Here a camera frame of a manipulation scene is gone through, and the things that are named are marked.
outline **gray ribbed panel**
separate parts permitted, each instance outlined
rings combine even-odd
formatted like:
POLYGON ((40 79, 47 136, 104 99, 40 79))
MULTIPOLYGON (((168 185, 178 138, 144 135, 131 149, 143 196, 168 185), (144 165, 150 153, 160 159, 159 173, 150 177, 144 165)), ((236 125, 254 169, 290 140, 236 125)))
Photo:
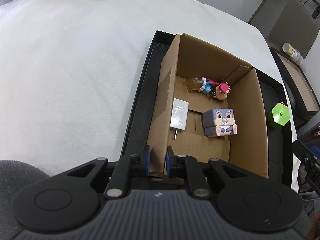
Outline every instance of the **gray ribbed panel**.
POLYGON ((133 190, 124 199, 106 203, 85 226, 59 235, 22 231, 15 240, 247 240, 303 238, 294 230, 259 235, 225 222, 209 201, 191 198, 185 190, 133 190))

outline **white power adapter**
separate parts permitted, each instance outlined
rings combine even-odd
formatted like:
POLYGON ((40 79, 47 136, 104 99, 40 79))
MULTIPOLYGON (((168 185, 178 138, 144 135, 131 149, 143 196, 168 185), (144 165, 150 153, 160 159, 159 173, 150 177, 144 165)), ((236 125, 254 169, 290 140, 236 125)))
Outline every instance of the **white power adapter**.
POLYGON ((176 130, 174 138, 177 137, 177 130, 186 129, 189 103, 177 98, 173 99, 170 128, 176 130))

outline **toy figurine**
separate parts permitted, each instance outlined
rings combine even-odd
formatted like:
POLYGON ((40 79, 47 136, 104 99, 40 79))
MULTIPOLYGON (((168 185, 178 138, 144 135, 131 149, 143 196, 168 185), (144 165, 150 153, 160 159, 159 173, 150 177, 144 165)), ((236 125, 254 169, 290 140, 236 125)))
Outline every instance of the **toy figurine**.
POLYGON ((211 109, 202 114, 204 135, 209 137, 237 134, 232 109, 211 109))
POLYGON ((230 93, 228 83, 218 83, 208 78, 189 78, 186 81, 189 91, 198 90, 199 92, 208 94, 211 98, 224 100, 230 93))
POLYGON ((268 124, 273 128, 285 126, 289 120, 290 112, 285 103, 277 103, 268 114, 268 124))

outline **white table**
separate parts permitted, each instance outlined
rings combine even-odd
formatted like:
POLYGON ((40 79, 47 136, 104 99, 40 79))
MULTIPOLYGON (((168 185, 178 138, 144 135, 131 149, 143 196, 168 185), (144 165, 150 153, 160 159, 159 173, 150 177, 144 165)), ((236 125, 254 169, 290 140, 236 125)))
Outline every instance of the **white table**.
POLYGON ((255 27, 198 1, 16 0, 0 7, 0 158, 49 175, 118 160, 156 30, 208 41, 283 83, 255 27))

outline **white logo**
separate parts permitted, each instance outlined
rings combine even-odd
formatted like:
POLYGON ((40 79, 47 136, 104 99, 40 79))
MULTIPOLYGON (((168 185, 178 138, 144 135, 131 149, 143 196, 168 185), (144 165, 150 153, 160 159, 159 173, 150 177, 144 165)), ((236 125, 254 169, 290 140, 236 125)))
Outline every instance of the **white logo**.
POLYGON ((162 192, 157 192, 157 193, 155 194, 155 196, 156 196, 156 197, 162 197, 162 196, 163 196, 163 193, 162 193, 162 192))

